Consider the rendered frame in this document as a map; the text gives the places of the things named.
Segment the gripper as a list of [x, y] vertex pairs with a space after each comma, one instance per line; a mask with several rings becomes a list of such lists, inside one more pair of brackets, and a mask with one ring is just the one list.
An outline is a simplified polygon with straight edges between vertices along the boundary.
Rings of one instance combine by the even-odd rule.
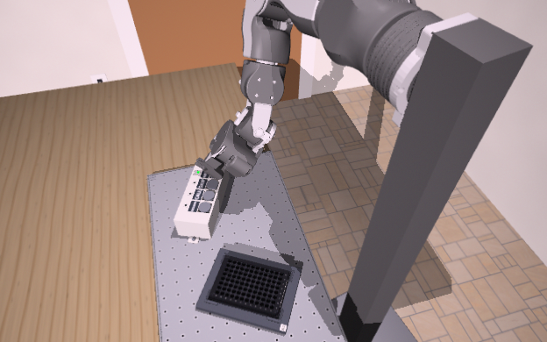
[[210, 142], [211, 152], [196, 160], [195, 165], [216, 180], [224, 176], [222, 167], [235, 177], [248, 176], [264, 150], [235, 133], [235, 127], [232, 120], [225, 122]]

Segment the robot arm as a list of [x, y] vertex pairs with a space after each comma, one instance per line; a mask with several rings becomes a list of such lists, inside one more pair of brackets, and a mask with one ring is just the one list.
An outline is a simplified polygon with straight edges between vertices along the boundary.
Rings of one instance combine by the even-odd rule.
[[293, 24], [320, 39], [332, 61], [367, 77], [396, 108], [392, 121], [401, 127], [431, 32], [477, 19], [467, 12], [443, 20], [416, 0], [246, 0], [243, 56], [255, 61], [244, 60], [239, 84], [247, 102], [235, 114], [235, 133], [257, 148], [273, 137], [277, 125], [270, 117], [286, 74], [278, 63], [289, 62]]

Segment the white operator button panel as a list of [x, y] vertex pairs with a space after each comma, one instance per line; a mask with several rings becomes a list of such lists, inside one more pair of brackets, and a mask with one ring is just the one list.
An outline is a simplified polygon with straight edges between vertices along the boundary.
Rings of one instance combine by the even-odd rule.
[[181, 203], [174, 217], [178, 235], [189, 237], [188, 243], [198, 244], [199, 238], [211, 239], [217, 217], [230, 179], [222, 167], [224, 176], [216, 180], [195, 165]]

